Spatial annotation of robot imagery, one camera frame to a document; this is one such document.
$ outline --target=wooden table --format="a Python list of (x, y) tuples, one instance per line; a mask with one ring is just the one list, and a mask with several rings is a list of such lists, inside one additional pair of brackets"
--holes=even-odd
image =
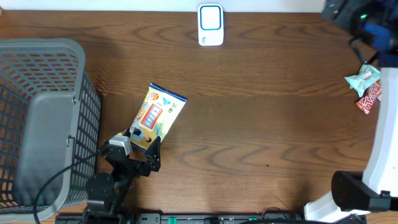
[[(349, 35), (318, 14), (226, 13), (224, 24), (224, 44), (201, 47), (191, 12), (5, 11), (0, 38), (83, 46), (103, 103), (99, 142), (132, 123), (150, 82), (188, 98), (162, 143), (160, 172), (125, 200), (133, 209), (296, 209), (327, 193), (336, 170), (363, 170), (379, 103), (369, 115), (354, 105), (343, 78), (359, 68)], [(110, 170), (98, 159), (98, 172)], [(398, 214), (368, 218), (396, 223)]]

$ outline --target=red candy wrapper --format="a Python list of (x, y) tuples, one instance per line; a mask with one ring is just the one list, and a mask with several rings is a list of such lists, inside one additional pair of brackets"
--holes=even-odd
[(356, 106), (363, 112), (368, 114), (371, 110), (374, 100), (381, 94), (381, 82), (380, 80), (373, 83), (367, 90), (364, 97), (362, 97)]

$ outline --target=candy wrapper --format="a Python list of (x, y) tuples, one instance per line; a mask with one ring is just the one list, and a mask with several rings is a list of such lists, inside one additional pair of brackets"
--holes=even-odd
[(133, 147), (145, 151), (157, 136), (163, 141), (185, 102), (185, 97), (151, 83), (131, 127), (119, 134), (130, 137)]
[(360, 97), (367, 88), (380, 79), (380, 72), (372, 65), (362, 65), (359, 75), (345, 77), (350, 84), (350, 88), (354, 88)]
[(371, 110), (374, 100), (381, 94), (381, 83), (377, 81), (366, 91), (364, 97), (362, 97), (358, 102), (356, 102), (356, 106), (368, 114)]

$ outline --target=basket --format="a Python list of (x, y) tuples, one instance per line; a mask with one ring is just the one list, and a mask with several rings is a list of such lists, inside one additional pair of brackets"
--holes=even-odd
[[(85, 60), (69, 39), (0, 41), (0, 222), (33, 222), (41, 186), (95, 152), (101, 103)], [(39, 219), (82, 203), (94, 168), (92, 158), (55, 179)]]

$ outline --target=light blue snack package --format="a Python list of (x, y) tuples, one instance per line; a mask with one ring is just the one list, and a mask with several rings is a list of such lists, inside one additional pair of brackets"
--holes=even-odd
[(349, 83), (349, 88), (354, 88), (360, 97), (367, 88), (380, 79), (380, 72), (372, 65), (362, 65), (359, 75), (345, 77)]

